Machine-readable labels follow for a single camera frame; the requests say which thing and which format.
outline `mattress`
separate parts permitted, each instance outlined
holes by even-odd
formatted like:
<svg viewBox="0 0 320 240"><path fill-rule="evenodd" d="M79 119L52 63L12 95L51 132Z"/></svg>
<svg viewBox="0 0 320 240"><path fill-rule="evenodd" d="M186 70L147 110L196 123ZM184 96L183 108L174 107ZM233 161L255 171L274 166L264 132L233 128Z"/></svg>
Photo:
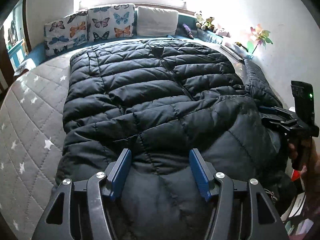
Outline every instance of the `mattress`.
<svg viewBox="0 0 320 240"><path fill-rule="evenodd" d="M243 65L220 46L242 78ZM19 240L29 240L49 201L62 155L62 113L74 50L51 59L10 87L0 109L0 212Z"/></svg>

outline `blue gripper pad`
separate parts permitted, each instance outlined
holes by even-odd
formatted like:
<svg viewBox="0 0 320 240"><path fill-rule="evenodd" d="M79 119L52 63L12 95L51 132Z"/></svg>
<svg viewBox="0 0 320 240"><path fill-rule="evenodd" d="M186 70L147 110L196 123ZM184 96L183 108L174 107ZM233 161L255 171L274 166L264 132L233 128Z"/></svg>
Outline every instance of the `blue gripper pad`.
<svg viewBox="0 0 320 240"><path fill-rule="evenodd" d="M208 202L211 199L215 188L213 174L209 170L198 149L192 149L190 151L189 163L200 194Z"/></svg>
<svg viewBox="0 0 320 240"><path fill-rule="evenodd" d="M115 166L112 168L108 180L111 182L112 189L110 194L111 201L115 201L121 195L125 180L131 167L131 151L123 149Z"/></svg>

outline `butterfly pillow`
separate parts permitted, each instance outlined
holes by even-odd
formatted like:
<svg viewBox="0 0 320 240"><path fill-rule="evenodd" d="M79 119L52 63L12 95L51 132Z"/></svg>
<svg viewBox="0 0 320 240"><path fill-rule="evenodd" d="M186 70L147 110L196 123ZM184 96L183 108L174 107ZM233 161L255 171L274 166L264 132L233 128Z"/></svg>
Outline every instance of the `butterfly pillow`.
<svg viewBox="0 0 320 240"><path fill-rule="evenodd" d="M88 10L88 40L131 37L134 21L134 4L108 5Z"/></svg>
<svg viewBox="0 0 320 240"><path fill-rule="evenodd" d="M88 11L80 11L44 25L44 48L47 56L63 53L86 43Z"/></svg>

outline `orange butterfly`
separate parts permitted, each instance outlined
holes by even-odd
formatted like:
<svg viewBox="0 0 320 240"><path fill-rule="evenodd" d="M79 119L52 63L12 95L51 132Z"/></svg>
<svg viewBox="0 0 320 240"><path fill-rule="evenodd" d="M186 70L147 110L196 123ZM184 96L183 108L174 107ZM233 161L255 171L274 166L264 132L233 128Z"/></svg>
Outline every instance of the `orange butterfly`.
<svg viewBox="0 0 320 240"><path fill-rule="evenodd" d="M121 37L121 35L124 37L124 35L130 35L130 25L128 27L126 27L124 30L115 28L115 33L116 33L116 37L119 38Z"/></svg>
<svg viewBox="0 0 320 240"><path fill-rule="evenodd" d="M70 38L75 36L77 31L85 31L85 30L86 30L85 22L82 22L80 25L78 24L78 26L72 26L70 28Z"/></svg>

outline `person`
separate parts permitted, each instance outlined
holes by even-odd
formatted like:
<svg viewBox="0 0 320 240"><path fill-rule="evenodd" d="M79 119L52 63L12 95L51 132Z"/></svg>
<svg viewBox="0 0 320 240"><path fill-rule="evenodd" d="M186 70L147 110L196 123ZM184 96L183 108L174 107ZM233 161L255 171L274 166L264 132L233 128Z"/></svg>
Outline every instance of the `person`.
<svg viewBox="0 0 320 240"><path fill-rule="evenodd" d="M304 216L311 219L320 214L320 154L316 151L313 139L303 140L301 144L310 150L308 163L303 167L300 176L306 192ZM295 160L298 157L295 145L289 143L289 149L289 158Z"/></svg>

